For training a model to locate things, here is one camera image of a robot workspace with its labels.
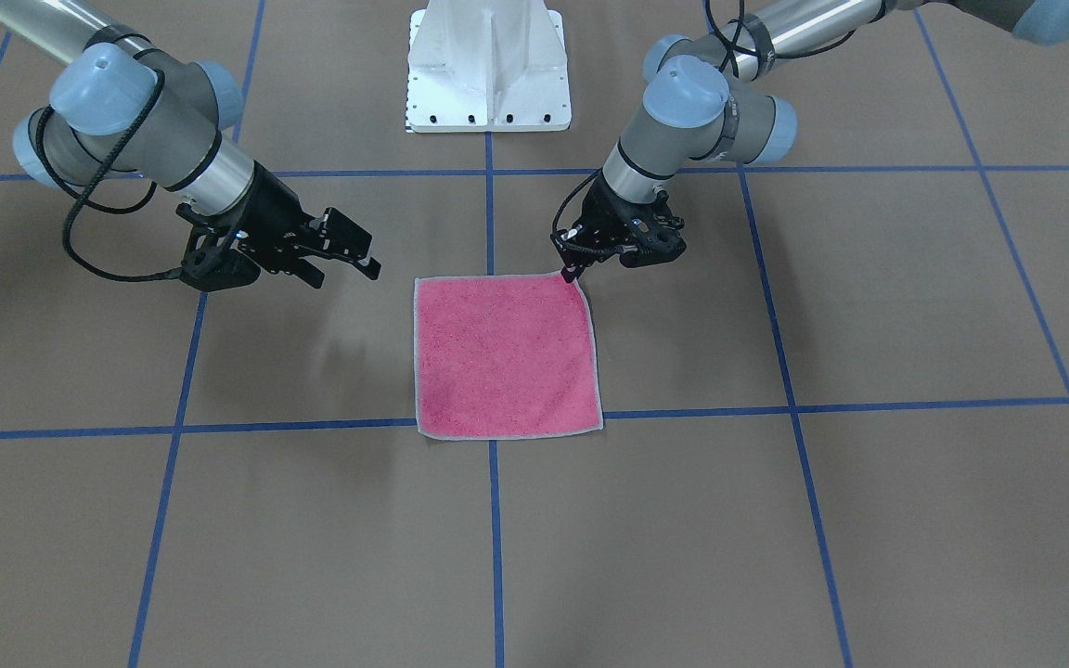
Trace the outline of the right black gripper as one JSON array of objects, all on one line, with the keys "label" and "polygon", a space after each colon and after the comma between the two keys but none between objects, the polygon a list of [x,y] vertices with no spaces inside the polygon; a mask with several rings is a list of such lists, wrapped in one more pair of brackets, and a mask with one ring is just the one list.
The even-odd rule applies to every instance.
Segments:
[{"label": "right black gripper", "polygon": [[254,164],[249,190],[224,214],[203,215],[186,203],[175,212],[191,226],[179,280],[195,290],[246,288],[262,271],[284,271],[321,289],[323,271],[305,260],[316,239],[317,257],[348,263],[372,282],[379,279],[381,263],[370,254],[372,234],[343,212],[326,208],[314,236],[309,227],[314,216],[262,164]]}]

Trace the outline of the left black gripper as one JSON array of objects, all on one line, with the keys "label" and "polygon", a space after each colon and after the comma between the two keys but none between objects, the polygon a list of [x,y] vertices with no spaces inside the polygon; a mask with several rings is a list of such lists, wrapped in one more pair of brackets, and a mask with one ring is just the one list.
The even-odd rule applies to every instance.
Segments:
[{"label": "left black gripper", "polygon": [[[559,228],[561,213],[580,190],[580,216],[575,224]],[[576,282],[583,271],[594,263],[616,257],[628,269],[670,263],[686,252],[682,217],[669,208],[669,195],[656,191],[650,203],[632,203],[615,195],[605,178],[590,174],[568,196],[553,216],[551,242],[560,255],[561,279]]]}]

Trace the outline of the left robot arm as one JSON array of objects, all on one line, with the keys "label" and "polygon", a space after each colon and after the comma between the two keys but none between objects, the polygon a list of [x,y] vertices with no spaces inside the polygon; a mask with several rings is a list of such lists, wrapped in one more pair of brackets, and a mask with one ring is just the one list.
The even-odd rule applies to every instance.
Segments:
[{"label": "left robot arm", "polygon": [[561,279],[576,282],[594,263],[628,269],[673,262],[686,250],[684,221],[667,187],[688,161],[777,164],[797,135],[788,100],[754,90],[785,62],[824,55],[861,27],[916,1],[773,1],[700,38],[666,35],[642,59],[645,90],[602,168],[577,187],[580,214],[553,224]]}]

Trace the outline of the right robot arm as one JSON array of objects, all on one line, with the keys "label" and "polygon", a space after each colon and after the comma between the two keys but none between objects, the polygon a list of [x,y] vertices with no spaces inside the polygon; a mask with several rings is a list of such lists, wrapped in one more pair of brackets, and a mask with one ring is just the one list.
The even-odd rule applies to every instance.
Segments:
[{"label": "right robot arm", "polygon": [[[245,288],[263,271],[322,288],[313,258],[379,277],[372,236],[335,208],[313,216],[297,195],[224,131],[243,114],[241,84],[216,62],[181,62],[82,1],[0,1],[0,24],[63,64],[48,102],[19,123],[18,164],[73,198],[62,247],[110,282],[179,280],[211,292]],[[179,198],[190,226],[173,269],[119,275],[93,266],[72,245],[83,209],[105,178],[145,177]]]}]

